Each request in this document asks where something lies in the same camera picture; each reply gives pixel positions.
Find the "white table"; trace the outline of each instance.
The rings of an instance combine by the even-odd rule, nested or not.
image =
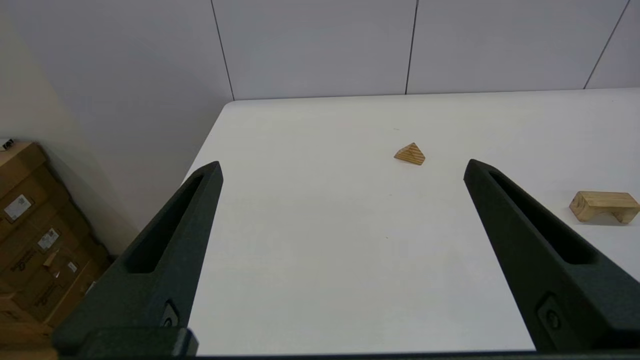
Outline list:
[[[393,158],[415,142],[419,167]],[[189,327],[199,354],[532,349],[463,182],[505,173],[636,279],[640,89],[237,101],[189,173],[225,182]]]

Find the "wooden block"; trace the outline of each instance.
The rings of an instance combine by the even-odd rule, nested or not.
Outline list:
[[[640,211],[640,204],[628,193],[578,192],[569,208],[581,222],[600,213],[612,213],[619,222],[628,224]]]
[[[424,162],[424,155],[418,148],[418,145],[415,144],[415,142],[412,142],[409,145],[398,150],[394,158],[416,165],[422,165],[422,163]]]

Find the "cardboard box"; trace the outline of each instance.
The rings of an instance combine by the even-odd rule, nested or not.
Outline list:
[[[84,299],[89,289],[95,284],[102,275],[98,264],[90,261],[84,267],[82,272],[76,277],[73,285],[69,288],[62,301],[56,309],[49,315],[45,323],[55,329],[60,323],[69,316],[78,304]]]
[[[71,202],[48,220],[39,217],[41,210],[38,209],[29,223],[22,224],[0,245],[0,291],[8,293],[23,289],[54,252],[63,250],[69,258],[75,259],[73,251],[80,245],[80,239],[89,235],[89,225]],[[79,259],[82,268],[88,262],[88,255],[83,250],[80,255],[84,256]]]
[[[52,254],[27,286],[0,295],[0,322],[42,322],[58,305],[79,275],[78,264],[59,252]]]
[[[41,165],[0,199],[0,241],[46,202],[57,187],[58,182]]]
[[[82,247],[89,253],[91,259],[98,263],[99,268],[109,267],[109,253],[103,244],[96,242],[91,236],[87,236],[82,241]]]
[[[51,344],[51,330],[34,330],[22,323],[0,324],[0,344]]]
[[[73,283],[51,309],[50,313],[43,317],[43,320],[39,320],[39,317],[32,315],[28,309],[23,309],[16,302],[15,294],[0,295],[0,329],[4,323],[25,323],[28,324],[25,326],[30,326],[35,332],[42,332],[42,329],[49,329],[50,331],[55,329],[73,312],[101,275],[102,271],[98,264],[94,261],[89,261],[79,271]]]
[[[7,151],[0,152],[0,198],[46,160],[38,144],[33,142],[16,142]]]

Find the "beige wall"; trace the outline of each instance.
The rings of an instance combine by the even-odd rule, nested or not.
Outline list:
[[[0,137],[42,145],[54,171],[112,254],[121,253],[140,231],[1,7]]]

